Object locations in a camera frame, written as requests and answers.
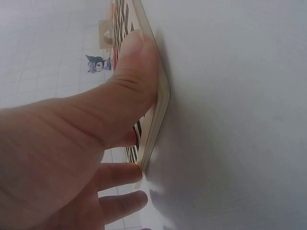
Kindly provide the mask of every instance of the white tile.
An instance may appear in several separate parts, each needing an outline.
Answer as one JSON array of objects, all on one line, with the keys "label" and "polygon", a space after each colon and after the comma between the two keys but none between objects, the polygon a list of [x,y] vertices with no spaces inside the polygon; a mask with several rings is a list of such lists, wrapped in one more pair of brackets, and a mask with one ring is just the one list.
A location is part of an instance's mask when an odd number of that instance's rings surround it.
[{"label": "white tile", "polygon": [[62,53],[62,61],[75,61],[80,60],[82,55],[82,50],[75,51],[63,51]]},{"label": "white tile", "polygon": [[65,36],[53,37],[48,41],[48,46],[62,46],[65,44]]},{"label": "white tile", "polygon": [[4,49],[1,50],[1,56],[0,57],[9,57],[9,56],[14,56],[16,52],[15,47],[5,47]]},{"label": "white tile", "polygon": [[52,5],[58,6],[62,4],[68,4],[69,0],[52,0]]},{"label": "white tile", "polygon": [[79,85],[70,85],[57,88],[57,97],[69,97],[79,94]]},{"label": "white tile", "polygon": [[83,48],[84,49],[100,49],[99,37],[96,37],[93,40],[85,40],[83,44]]},{"label": "white tile", "polygon": [[24,105],[34,102],[35,92],[20,93],[17,95],[15,105]]},{"label": "white tile", "polygon": [[96,81],[96,82],[90,82],[90,83],[84,83],[80,85],[80,92],[86,92],[93,88],[98,87],[99,85],[103,84],[104,81]]},{"label": "white tile", "polygon": [[30,46],[34,42],[35,34],[23,35],[19,40],[20,46]]},{"label": "white tile", "polygon": [[30,51],[32,51],[31,46],[23,46],[23,45],[19,45],[16,48],[16,52],[17,53],[29,53]]},{"label": "white tile", "polygon": [[107,81],[107,80],[109,80],[112,77],[113,71],[111,71],[111,70],[104,70],[104,72],[105,72],[105,81]]},{"label": "white tile", "polygon": [[13,61],[13,56],[0,58],[0,66],[8,66]]},{"label": "white tile", "polygon": [[10,65],[9,67],[0,67],[0,74],[21,71],[23,69],[23,66],[24,65],[20,63],[20,64]]},{"label": "white tile", "polygon": [[60,6],[54,6],[54,11],[57,13],[66,13],[71,11],[70,4],[61,4]]},{"label": "white tile", "polygon": [[12,94],[16,94],[18,89],[18,82],[10,83],[10,84],[4,84],[2,86],[1,90],[1,96],[9,96]]},{"label": "white tile", "polygon": [[82,54],[81,69],[82,69],[82,70],[86,70],[86,71],[89,70],[89,67],[88,67],[88,59],[83,58],[83,54]]},{"label": "white tile", "polygon": [[42,63],[42,58],[28,58],[24,63],[24,69],[39,67]]},{"label": "white tile", "polygon": [[125,184],[117,187],[117,191],[119,195],[124,195],[128,193],[134,192],[135,184]]},{"label": "white tile", "polygon": [[2,85],[4,84],[5,78],[6,78],[6,74],[0,75],[0,89],[1,89]]},{"label": "white tile", "polygon": [[45,48],[30,51],[28,58],[40,58],[45,53]]},{"label": "white tile", "polygon": [[101,12],[100,8],[88,9],[87,10],[87,17],[96,17],[96,18],[102,19],[103,13]]},{"label": "white tile", "polygon": [[112,163],[113,160],[112,160],[112,153],[111,151],[108,149],[108,150],[105,150],[105,153],[104,153],[104,156],[101,160],[101,163]]},{"label": "white tile", "polygon": [[21,36],[27,36],[27,35],[32,35],[36,33],[36,27],[34,25],[28,25],[27,27],[25,27],[24,29],[21,30],[20,35]]},{"label": "white tile", "polygon": [[46,32],[37,33],[35,35],[35,38],[34,38],[34,43],[45,43],[45,44],[47,44],[49,39],[50,39],[50,35],[48,33],[46,33]]},{"label": "white tile", "polygon": [[117,196],[117,189],[116,187],[109,188],[107,190],[99,191],[98,192],[98,197],[103,197],[103,196]]},{"label": "white tile", "polygon": [[112,151],[112,157],[114,163],[123,163],[127,162],[127,157],[125,153],[125,149],[122,147],[119,148],[113,148]]},{"label": "white tile", "polygon": [[86,18],[86,26],[93,26],[93,25],[98,26],[98,22],[101,19],[102,19],[102,16],[101,17],[89,17],[89,18]]},{"label": "white tile", "polygon": [[39,68],[32,68],[32,69],[26,69],[21,74],[21,79],[30,79],[30,78],[36,78],[39,73]]},{"label": "white tile", "polygon": [[[26,25],[27,26],[37,26],[39,24],[39,20],[38,20],[38,18],[28,18],[28,17],[26,17]],[[34,39],[34,37],[35,37],[35,33],[36,33],[36,30],[35,31],[33,31],[33,33],[23,33],[22,35],[25,35],[25,36],[27,36],[27,35],[34,35],[33,36],[33,39]]]},{"label": "white tile", "polygon": [[37,82],[37,78],[19,81],[18,93],[35,91],[36,82]]},{"label": "white tile", "polygon": [[78,34],[67,34],[65,37],[65,43],[72,43],[72,42],[79,42],[81,43],[84,40],[84,34],[78,33]]},{"label": "white tile", "polygon": [[70,13],[69,12],[64,12],[64,13],[54,13],[53,16],[52,16],[52,19],[53,20],[68,20],[70,18]]},{"label": "white tile", "polygon": [[78,42],[65,43],[63,50],[72,51],[72,50],[81,50],[82,48],[83,48],[83,41],[78,41]]},{"label": "white tile", "polygon": [[141,225],[140,215],[138,212],[131,214],[130,216],[124,217],[124,223],[126,228],[134,228]]},{"label": "white tile", "polygon": [[55,20],[52,22],[53,30],[64,30],[68,29],[68,20]]},{"label": "white tile", "polygon": [[85,28],[86,20],[85,19],[71,19],[68,24],[68,29],[70,28]]},{"label": "white tile", "polygon": [[63,51],[64,46],[58,45],[58,46],[50,46],[46,48],[45,55],[53,55],[53,54],[61,54]]},{"label": "white tile", "polygon": [[35,42],[31,45],[31,50],[35,51],[35,50],[46,49],[47,45],[48,45],[47,41]]},{"label": "white tile", "polygon": [[36,5],[39,9],[52,8],[52,1],[36,1]]},{"label": "white tile", "polygon": [[86,10],[87,9],[87,4],[85,1],[81,2],[76,2],[71,5],[71,11],[81,11],[81,10]]},{"label": "white tile", "polygon": [[9,108],[15,106],[16,94],[1,97],[0,98],[0,108]]},{"label": "white tile", "polygon": [[80,70],[81,68],[81,61],[65,61],[61,62],[59,67],[59,73],[65,73],[65,72],[72,72]]},{"label": "white tile", "polygon": [[8,8],[18,8],[19,2],[18,0],[4,0],[4,5]]},{"label": "white tile", "polygon": [[19,72],[12,72],[12,73],[7,73],[4,75],[4,83],[9,84],[9,83],[15,83],[18,82],[21,76],[21,71]]},{"label": "white tile", "polygon": [[119,219],[111,224],[107,224],[105,226],[105,229],[106,230],[119,230],[119,229],[124,229],[125,226],[124,226],[124,221],[123,219]]},{"label": "white tile", "polygon": [[82,57],[86,58],[85,55],[96,56],[96,55],[93,55],[93,54],[96,54],[96,53],[97,53],[97,49],[83,49],[82,50]]},{"label": "white tile", "polygon": [[94,40],[94,39],[99,39],[99,31],[98,31],[98,27],[95,26],[95,28],[97,28],[97,30],[95,31],[86,31],[84,34],[84,39],[85,40]]},{"label": "white tile", "polygon": [[56,37],[66,36],[66,34],[67,34],[67,29],[52,30],[50,37],[53,39]]},{"label": "white tile", "polygon": [[49,21],[49,23],[39,23],[39,25],[36,27],[37,33],[49,33],[52,31],[52,23]]},{"label": "white tile", "polygon": [[84,19],[86,17],[87,10],[71,12],[70,19]]},{"label": "white tile", "polygon": [[83,26],[71,27],[68,28],[67,35],[79,35],[79,34],[84,34],[84,32],[85,32],[85,27]]},{"label": "white tile", "polygon": [[35,101],[41,101],[49,98],[55,98],[56,97],[57,89],[45,89],[45,90],[38,90],[35,93]]},{"label": "white tile", "polygon": [[59,72],[59,63],[51,64],[48,66],[41,66],[39,71],[39,77],[44,77],[48,75],[54,75]]},{"label": "white tile", "polygon": [[8,41],[6,41],[5,46],[6,47],[16,47],[18,46],[18,41],[16,39],[9,39]]},{"label": "white tile", "polygon": [[126,228],[125,230],[141,230],[142,227],[141,226],[137,226],[135,228]]},{"label": "white tile", "polygon": [[42,65],[48,66],[50,64],[60,63],[61,56],[59,54],[46,55],[43,57]]},{"label": "white tile", "polygon": [[60,73],[58,76],[57,86],[67,86],[79,84],[79,71]]},{"label": "white tile", "polygon": [[31,5],[31,0],[19,0],[18,2],[20,7],[26,7]]},{"label": "white tile", "polygon": [[90,73],[87,70],[81,70],[80,74],[80,82],[81,83],[89,83],[96,81],[105,81],[105,73],[104,71],[97,73]]},{"label": "white tile", "polygon": [[15,54],[12,64],[20,64],[21,62],[25,61],[27,57],[28,57],[28,52],[25,53],[18,52]]},{"label": "white tile", "polygon": [[57,75],[41,77],[37,79],[36,90],[52,89],[57,86]]},{"label": "white tile", "polygon": [[[38,25],[42,26],[42,27],[46,27],[47,26],[47,22],[49,22],[50,19],[48,20],[47,18],[39,18],[38,19]],[[50,31],[36,31],[35,33],[35,37],[34,37],[34,41],[35,42],[39,42],[42,40],[47,40],[50,38]]]}]

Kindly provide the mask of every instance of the printed pattern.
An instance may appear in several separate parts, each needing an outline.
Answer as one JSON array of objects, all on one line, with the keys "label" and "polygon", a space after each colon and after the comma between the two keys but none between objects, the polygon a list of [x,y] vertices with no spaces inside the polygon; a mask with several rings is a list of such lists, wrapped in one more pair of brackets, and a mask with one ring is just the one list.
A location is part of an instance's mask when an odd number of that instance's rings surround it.
[{"label": "printed pattern", "polygon": [[[136,15],[132,15],[127,0],[115,0],[115,10],[113,19],[113,64],[114,69],[118,62],[118,54],[123,39],[135,29]],[[126,148],[127,161],[131,163],[137,163],[139,143],[142,136],[142,124],[144,116],[133,127],[136,136],[137,143],[134,147]]]}]

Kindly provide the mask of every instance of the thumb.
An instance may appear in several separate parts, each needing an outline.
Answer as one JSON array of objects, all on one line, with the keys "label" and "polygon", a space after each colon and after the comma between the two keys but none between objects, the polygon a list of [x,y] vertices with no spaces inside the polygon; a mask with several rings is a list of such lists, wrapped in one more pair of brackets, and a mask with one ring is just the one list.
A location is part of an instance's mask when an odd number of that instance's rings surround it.
[{"label": "thumb", "polygon": [[70,123],[100,139],[108,148],[149,110],[156,98],[157,83],[154,42],[141,31],[134,31],[122,43],[112,78],[95,89],[67,98],[62,111],[66,111]]}]

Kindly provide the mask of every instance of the cartoon character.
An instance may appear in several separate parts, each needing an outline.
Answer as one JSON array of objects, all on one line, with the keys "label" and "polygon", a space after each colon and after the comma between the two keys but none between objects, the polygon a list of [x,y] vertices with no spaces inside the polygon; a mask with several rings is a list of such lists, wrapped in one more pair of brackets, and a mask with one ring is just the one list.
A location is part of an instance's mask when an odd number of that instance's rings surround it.
[{"label": "cartoon character", "polygon": [[96,73],[101,72],[103,69],[111,70],[110,58],[103,59],[102,57],[85,56],[88,59],[88,67],[90,68],[87,72]]}]

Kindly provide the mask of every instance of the card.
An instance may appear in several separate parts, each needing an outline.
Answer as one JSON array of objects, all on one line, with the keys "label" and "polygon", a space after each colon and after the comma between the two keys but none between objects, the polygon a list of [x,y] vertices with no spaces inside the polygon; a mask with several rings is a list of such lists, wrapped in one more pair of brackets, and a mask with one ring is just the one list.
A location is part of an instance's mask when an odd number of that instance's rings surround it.
[{"label": "card", "polygon": [[[115,69],[121,43],[129,33],[142,30],[153,40],[154,36],[140,0],[115,0],[113,15],[113,67]],[[137,135],[136,145],[125,149],[127,161],[138,164],[143,173],[153,151],[169,100],[169,83],[159,56],[157,100],[133,127]]]}]

